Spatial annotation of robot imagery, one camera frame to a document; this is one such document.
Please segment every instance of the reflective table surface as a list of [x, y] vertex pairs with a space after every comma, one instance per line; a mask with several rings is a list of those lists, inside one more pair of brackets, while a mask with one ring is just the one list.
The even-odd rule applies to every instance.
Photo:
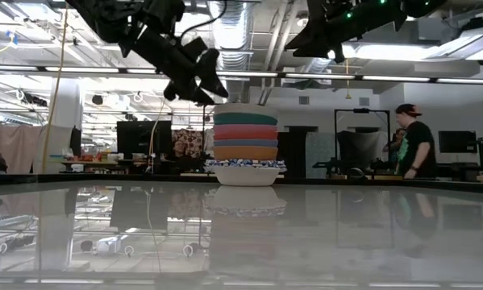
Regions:
[[0, 289], [483, 288], [483, 194], [0, 186]]

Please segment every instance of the white wall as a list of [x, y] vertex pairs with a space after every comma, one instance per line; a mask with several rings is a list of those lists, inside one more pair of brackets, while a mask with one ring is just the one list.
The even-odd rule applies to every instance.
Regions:
[[[260, 98], [260, 88], [250, 89], [250, 102], [256, 104]], [[317, 126], [319, 132], [334, 132], [334, 109], [361, 108], [360, 97], [369, 97], [369, 109], [379, 109], [379, 96], [370, 89], [350, 89], [351, 99], [347, 99], [347, 90], [339, 89], [298, 89], [274, 88], [266, 106], [279, 112], [279, 131], [285, 126]], [[310, 97], [308, 106], [299, 105], [298, 97]], [[374, 126], [386, 130], [386, 124], [375, 114], [338, 114], [338, 131], [354, 126]]]
[[[483, 73], [474, 77], [483, 78]], [[392, 110], [402, 102], [417, 105], [423, 113], [419, 120], [431, 128], [439, 162], [479, 161], [478, 155], [440, 154], [438, 132], [476, 131], [478, 138], [483, 137], [483, 85], [403, 84], [380, 96], [383, 109]]]

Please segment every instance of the baseball cap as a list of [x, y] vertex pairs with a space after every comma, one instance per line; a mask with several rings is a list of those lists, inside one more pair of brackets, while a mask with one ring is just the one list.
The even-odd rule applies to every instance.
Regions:
[[419, 113], [417, 111], [417, 106], [412, 105], [412, 104], [402, 104], [395, 109], [395, 114], [408, 114], [411, 117], [418, 117], [422, 116], [422, 113]]

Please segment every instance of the stacked bowls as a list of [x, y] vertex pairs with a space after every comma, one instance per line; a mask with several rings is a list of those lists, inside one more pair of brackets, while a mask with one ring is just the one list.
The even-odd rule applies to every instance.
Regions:
[[221, 184], [268, 186], [285, 170], [277, 158], [277, 112], [249, 104], [214, 108], [214, 157]]

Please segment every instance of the blue bowl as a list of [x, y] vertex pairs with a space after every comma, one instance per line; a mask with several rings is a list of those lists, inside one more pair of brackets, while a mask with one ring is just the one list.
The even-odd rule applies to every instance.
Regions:
[[248, 125], [272, 125], [277, 124], [277, 120], [273, 117], [261, 114], [248, 113], [225, 113], [214, 115], [215, 125], [232, 125], [232, 124], [248, 124]]
[[214, 141], [215, 147], [223, 146], [257, 146], [257, 147], [277, 147], [277, 140], [264, 139], [231, 139]]

